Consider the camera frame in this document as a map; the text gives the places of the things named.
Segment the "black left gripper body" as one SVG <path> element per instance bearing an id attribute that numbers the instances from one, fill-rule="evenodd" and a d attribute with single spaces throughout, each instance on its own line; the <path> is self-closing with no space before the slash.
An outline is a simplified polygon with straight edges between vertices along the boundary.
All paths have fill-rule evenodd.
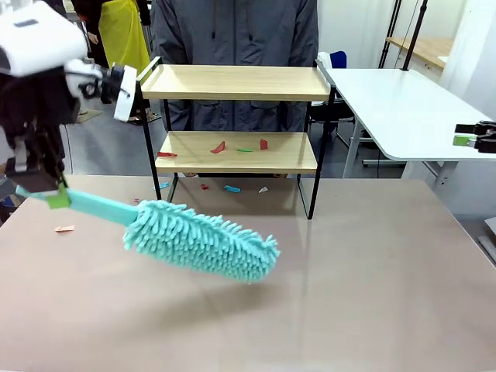
<path id="1" fill-rule="evenodd" d="M 1 126 L 22 130 L 29 122 L 45 126 L 75 123 L 78 100 L 62 67 L 25 77 L 1 75 Z"/>

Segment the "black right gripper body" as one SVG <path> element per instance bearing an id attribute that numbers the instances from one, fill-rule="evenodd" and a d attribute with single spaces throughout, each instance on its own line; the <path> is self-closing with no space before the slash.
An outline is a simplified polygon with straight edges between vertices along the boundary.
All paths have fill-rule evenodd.
<path id="1" fill-rule="evenodd" d="M 496 123 L 492 121 L 480 121 L 474 127 L 477 136 L 474 148 L 479 153 L 496 153 Z"/>

